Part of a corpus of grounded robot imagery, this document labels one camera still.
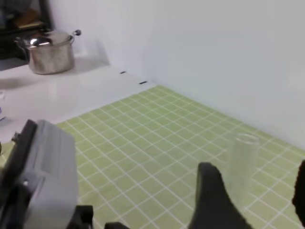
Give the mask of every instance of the green tiled surface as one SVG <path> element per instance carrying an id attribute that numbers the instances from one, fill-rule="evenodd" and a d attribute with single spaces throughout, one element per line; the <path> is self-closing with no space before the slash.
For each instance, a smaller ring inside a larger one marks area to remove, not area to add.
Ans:
<path id="1" fill-rule="evenodd" d="M 116 220 L 133 229 L 186 228 L 198 163 L 210 161 L 223 171 L 236 132 L 261 141 L 245 200 L 248 221 L 256 229 L 300 228 L 290 200 L 305 152 L 167 88 L 157 86 L 58 126 L 75 137 L 79 200 L 94 206 L 96 228 Z"/>

